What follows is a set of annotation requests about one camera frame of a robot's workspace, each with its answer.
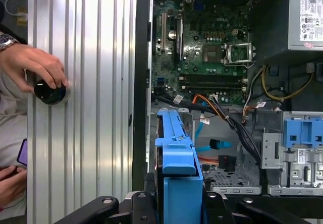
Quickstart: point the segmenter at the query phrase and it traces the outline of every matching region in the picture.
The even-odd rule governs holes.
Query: blue plastic bracket
[[[163,148],[164,224],[201,222],[203,175],[192,140],[185,134],[175,110],[161,109],[164,137],[155,141]]]
[[[194,175],[196,168],[192,151],[193,142],[183,130],[183,122],[175,110],[161,109],[164,138],[157,138],[155,145],[163,148],[164,175]]]

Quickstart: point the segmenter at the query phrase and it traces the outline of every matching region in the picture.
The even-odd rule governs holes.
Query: side panel
[[[60,58],[65,105],[28,98],[28,223],[131,190],[136,0],[28,0],[28,42]]]

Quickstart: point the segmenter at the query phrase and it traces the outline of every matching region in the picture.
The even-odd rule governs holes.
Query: black knob
[[[67,89],[65,86],[52,89],[42,79],[34,86],[34,92],[37,98],[48,105],[54,105],[62,102],[67,97]]]

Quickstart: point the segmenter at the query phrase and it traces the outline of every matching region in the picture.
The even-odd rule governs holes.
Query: purple phone case
[[[22,144],[19,150],[17,162],[27,166],[27,160],[28,160],[27,139],[24,139],[22,141]]]

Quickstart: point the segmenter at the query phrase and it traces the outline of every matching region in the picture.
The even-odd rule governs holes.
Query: sticker
[[[202,122],[204,124],[207,124],[207,125],[210,125],[210,119],[205,118],[203,113],[201,113],[200,122]]]
[[[266,101],[263,101],[263,102],[259,103],[259,104],[256,106],[256,109],[264,107],[264,105],[265,105],[265,104],[266,104]]]
[[[297,150],[297,163],[305,164],[306,163],[306,150],[298,149]]]
[[[28,14],[27,8],[18,8],[18,13]],[[18,26],[27,26],[28,17],[27,16],[17,16],[17,25]]]
[[[323,41],[322,0],[300,0],[300,41]]]
[[[173,100],[173,102],[175,103],[175,104],[179,104],[181,101],[182,101],[182,99],[183,99],[184,97],[183,96],[181,96],[181,95],[176,95],[176,97],[175,97],[175,99]]]

